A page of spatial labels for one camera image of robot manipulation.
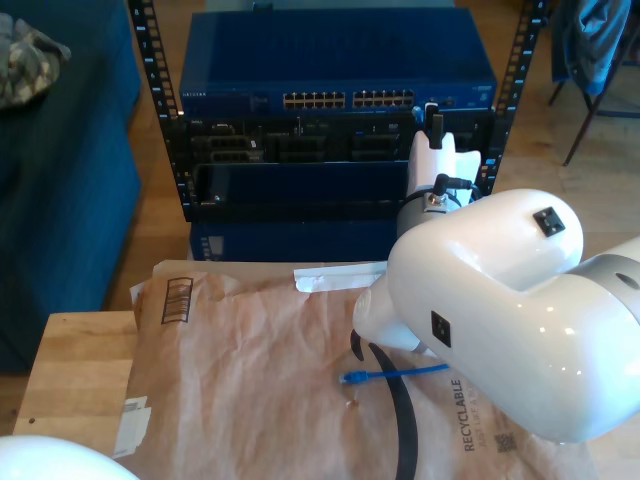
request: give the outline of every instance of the white plastic casing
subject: white plastic casing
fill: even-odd
[[[433,186],[439,173],[475,181],[479,168],[480,152],[456,153],[456,144],[451,133],[445,134],[440,150],[431,150],[429,137],[420,130],[416,132],[411,145],[407,197],[417,190]],[[456,193],[463,206],[469,203],[471,191],[459,190]]]
[[[108,457],[58,438],[0,437],[0,479],[137,480]]]
[[[566,227],[549,238],[533,218],[547,207]],[[534,190],[494,194],[405,233],[368,303],[389,302],[394,322],[403,319],[527,430],[584,441],[640,410],[640,325],[597,283],[562,274],[578,264],[582,240],[561,199]],[[623,247],[612,252],[640,257],[640,241]],[[377,288],[384,282],[386,294]],[[373,322],[388,320],[365,306],[358,303],[354,326],[368,339]],[[450,323],[451,347],[433,335],[432,311]],[[394,343],[381,336],[380,344]]]

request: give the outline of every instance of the blue ethernet cable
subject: blue ethernet cable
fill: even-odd
[[[347,372],[340,376],[340,383],[347,385],[359,385],[361,383],[368,382],[374,378],[394,378],[402,377],[405,375],[424,375],[428,373],[440,372],[447,370],[449,365],[443,363],[441,365],[434,365],[433,367],[425,368],[413,368],[411,370],[396,370],[395,372],[367,372],[365,370],[356,370],[354,372]]]

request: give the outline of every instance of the wooden floor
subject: wooden floor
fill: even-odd
[[[465,0],[485,43],[496,76],[504,73],[520,12],[520,1]],[[156,12],[174,88],[178,88],[191,12],[204,0],[156,0]],[[550,31],[539,40],[496,191],[537,188],[559,195],[578,213],[585,230],[585,256],[640,235],[640,120],[597,118],[570,168],[562,167],[586,115],[579,91],[567,86],[553,108]],[[640,69],[624,69],[605,108],[640,107]],[[148,86],[143,81],[129,140],[142,179],[142,194],[126,248],[106,302],[130,309],[128,289],[144,281],[164,259],[184,259],[185,223]],[[11,433],[26,377],[0,376],[0,435]]]

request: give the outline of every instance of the white tape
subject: white tape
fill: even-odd
[[[387,262],[360,263],[339,267],[303,268],[293,271],[300,292],[330,292],[369,287],[387,271]]]
[[[131,455],[142,443],[151,419],[151,407],[145,408],[146,404],[147,397],[125,400],[112,458]]]

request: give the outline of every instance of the blue couch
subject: blue couch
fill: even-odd
[[[49,94],[0,111],[0,371],[31,367],[51,313],[100,310],[140,191],[140,90],[123,0],[0,0],[71,49]]]

